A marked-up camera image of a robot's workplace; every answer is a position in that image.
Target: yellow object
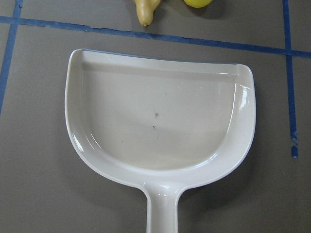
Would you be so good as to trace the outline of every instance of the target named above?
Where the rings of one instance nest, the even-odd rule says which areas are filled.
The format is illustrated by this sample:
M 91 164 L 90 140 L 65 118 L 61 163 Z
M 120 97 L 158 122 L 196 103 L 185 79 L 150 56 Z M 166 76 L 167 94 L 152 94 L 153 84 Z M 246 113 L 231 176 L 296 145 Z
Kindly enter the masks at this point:
M 192 6 L 194 8 L 201 8 L 209 5 L 213 0 L 184 0 L 188 6 Z
M 154 11 L 161 0 L 134 0 L 136 12 L 141 25 L 148 26 L 154 19 Z

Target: blue tape line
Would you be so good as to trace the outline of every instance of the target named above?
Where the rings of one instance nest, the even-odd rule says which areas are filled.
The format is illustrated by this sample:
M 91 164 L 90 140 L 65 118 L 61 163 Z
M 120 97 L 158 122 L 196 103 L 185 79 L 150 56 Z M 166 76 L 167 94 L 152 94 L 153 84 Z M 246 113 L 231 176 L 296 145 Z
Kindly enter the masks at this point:
M 283 19 L 284 19 L 284 38 L 285 49 L 292 49 L 291 40 L 291 22 L 289 1 L 283 0 Z M 290 120 L 290 136 L 294 145 L 291 148 L 292 157 L 298 158 L 298 138 L 296 124 L 296 109 L 295 109 L 295 94 L 294 94 L 294 72 L 293 72 L 293 57 L 286 55 L 286 72 L 287 72 L 287 92 L 288 92 L 288 108 Z
M 151 34 L 151 33 L 135 32 L 135 31 L 122 31 L 122 30 L 116 30 L 116 29 L 110 29 L 110 28 L 92 28 L 90 26 L 80 25 L 80 24 L 62 23 L 62 22 L 36 20 L 36 19 L 25 19 L 25 18 L 15 19 L 11 17 L 0 17 L 0 22 L 311 58 L 311 52 L 306 52 L 306 51 L 280 49 L 280 48 L 272 48 L 272 47 L 265 47 L 265 46 L 258 46 L 258 45 L 249 45 L 249 44 L 232 43 L 232 42 L 215 41 L 215 40 L 198 39 L 198 38 L 186 38 L 186 37 L 181 37 L 181 36 L 176 36 L 176 35 L 160 35 L 160 34 Z
M 13 17 L 19 18 L 21 14 L 21 5 L 23 3 L 23 0 L 16 0 L 13 10 Z M 3 105 L 3 99 L 4 99 L 4 93 L 5 88 L 9 76 L 10 66 L 11 66 L 11 60 L 13 55 L 13 49 L 15 44 L 15 38 L 17 34 L 17 28 L 18 24 L 11 24 L 8 34 L 8 39 L 6 42 L 3 62 L 1 66 L 1 72 L 0 72 L 0 115 Z

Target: yellow round object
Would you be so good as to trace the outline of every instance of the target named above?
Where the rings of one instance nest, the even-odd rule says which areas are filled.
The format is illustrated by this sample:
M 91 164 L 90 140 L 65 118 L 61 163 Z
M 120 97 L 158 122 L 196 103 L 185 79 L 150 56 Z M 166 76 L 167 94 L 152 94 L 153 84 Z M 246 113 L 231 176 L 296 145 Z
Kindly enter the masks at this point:
M 209 5 L 213 0 L 184 0 L 188 6 L 192 6 L 194 8 L 201 8 Z

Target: white handle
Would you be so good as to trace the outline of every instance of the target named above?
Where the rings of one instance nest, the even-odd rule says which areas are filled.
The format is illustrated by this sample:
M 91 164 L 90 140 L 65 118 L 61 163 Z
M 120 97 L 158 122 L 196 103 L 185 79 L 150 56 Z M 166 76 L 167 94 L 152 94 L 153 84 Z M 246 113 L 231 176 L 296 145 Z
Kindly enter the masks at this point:
M 178 233 L 177 205 L 181 193 L 158 187 L 146 194 L 147 233 Z

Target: white plastic dustpan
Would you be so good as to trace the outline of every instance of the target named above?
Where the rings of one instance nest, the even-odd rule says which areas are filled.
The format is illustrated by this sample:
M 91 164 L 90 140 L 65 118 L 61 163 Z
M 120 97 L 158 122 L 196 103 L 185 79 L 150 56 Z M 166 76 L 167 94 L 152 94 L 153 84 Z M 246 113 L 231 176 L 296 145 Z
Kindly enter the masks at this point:
M 189 188 L 232 172 L 254 136 L 251 70 L 75 50 L 66 124 L 82 160 L 147 196 L 147 232 L 177 233 Z

